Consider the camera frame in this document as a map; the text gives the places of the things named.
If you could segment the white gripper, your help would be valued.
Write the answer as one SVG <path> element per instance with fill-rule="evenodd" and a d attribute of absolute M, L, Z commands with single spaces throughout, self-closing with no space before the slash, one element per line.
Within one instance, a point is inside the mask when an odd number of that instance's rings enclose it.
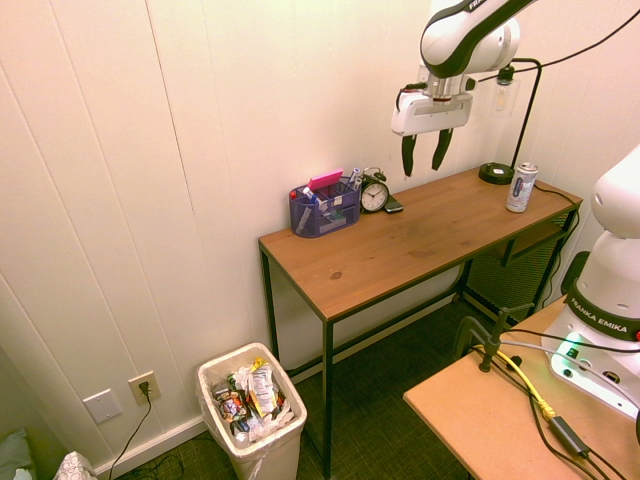
<path fill-rule="evenodd" d="M 401 156 L 403 171 L 411 177 L 414 169 L 414 149 L 418 134 L 439 131 L 438 142 L 433 153 L 431 167 L 441 167 L 453 136 L 453 128 L 464 126 L 470 116 L 473 97 L 462 93 L 451 100 L 440 102 L 419 92 L 402 93 L 395 108 L 391 130 L 403 136 Z"/>

